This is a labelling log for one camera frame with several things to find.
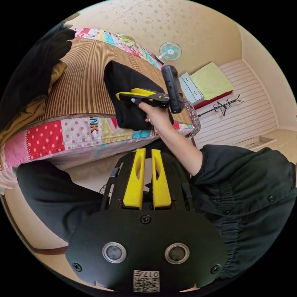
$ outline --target screw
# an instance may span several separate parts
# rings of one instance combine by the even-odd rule
[[[74,270],[76,270],[77,272],[81,272],[82,271],[82,268],[81,266],[78,264],[78,263],[73,263],[72,264],[72,267]]]
[[[150,221],[151,221],[151,217],[148,216],[147,214],[145,214],[144,216],[142,216],[140,218],[140,221],[143,223],[143,224],[148,224]]]
[[[214,265],[211,269],[211,274],[216,274],[219,272],[221,265]]]

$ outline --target black cloth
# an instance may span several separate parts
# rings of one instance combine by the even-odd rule
[[[70,51],[74,37],[75,31],[58,24],[25,55],[0,100],[0,131],[33,99],[48,96],[53,67]]]
[[[168,150],[164,144],[148,148]],[[297,196],[295,165],[280,152],[252,152],[233,146],[206,145],[203,164],[192,177],[195,211],[219,230],[228,262],[219,280],[233,278],[260,259],[283,229]],[[75,228],[100,210],[102,195],[71,181],[49,161],[21,164],[21,191],[36,215],[69,241]]]
[[[195,210],[220,231],[229,259],[220,278],[256,263],[283,229],[297,197],[296,169],[279,151],[205,145],[192,177]]]
[[[144,111],[132,102],[118,100],[115,95],[119,92],[131,92],[134,88],[148,89],[159,93],[164,93],[164,90],[145,75],[116,61],[110,61],[105,66],[104,82],[115,108],[118,126],[134,131],[151,130],[152,125],[145,122],[146,113]],[[169,110],[168,113],[171,123],[174,124]]]

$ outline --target yellow clamp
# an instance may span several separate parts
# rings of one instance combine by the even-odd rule
[[[125,207],[142,209],[144,167],[146,149],[136,151],[132,170],[128,180],[123,203]],[[162,162],[161,151],[152,149],[153,162],[153,204],[156,208],[166,208],[171,205],[171,196]]]
[[[171,205],[171,196],[160,150],[152,149],[152,162],[154,210],[158,207],[169,207]]]
[[[123,199],[123,203],[126,207],[138,209],[142,208],[145,152],[145,148],[136,150],[132,170]]]

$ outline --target qr code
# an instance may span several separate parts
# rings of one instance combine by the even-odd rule
[[[134,292],[158,293],[160,292],[160,274],[158,271],[134,270]]]

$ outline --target black coat rack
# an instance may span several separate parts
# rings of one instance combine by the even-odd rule
[[[222,112],[223,117],[224,117],[225,114],[226,114],[226,110],[227,110],[227,106],[226,106],[226,105],[228,105],[229,107],[232,107],[232,106],[230,105],[231,103],[234,103],[234,102],[244,102],[244,101],[242,101],[242,100],[238,100],[239,96],[240,96],[240,94],[238,95],[238,97],[237,97],[236,99],[234,99],[234,100],[232,100],[232,101],[229,101],[229,99],[227,99],[227,103],[225,103],[225,104],[221,104],[219,101],[217,101],[217,105],[218,105],[218,106],[215,106],[215,104],[214,104],[214,105],[213,105],[213,109],[211,109],[211,110],[209,110],[209,111],[206,111],[206,112],[204,112],[204,113],[202,113],[202,114],[199,114],[198,117],[201,117],[202,115],[207,114],[208,112],[211,112],[211,111],[213,111],[213,110],[214,110],[215,112],[217,112],[218,109],[220,109],[220,111]]]

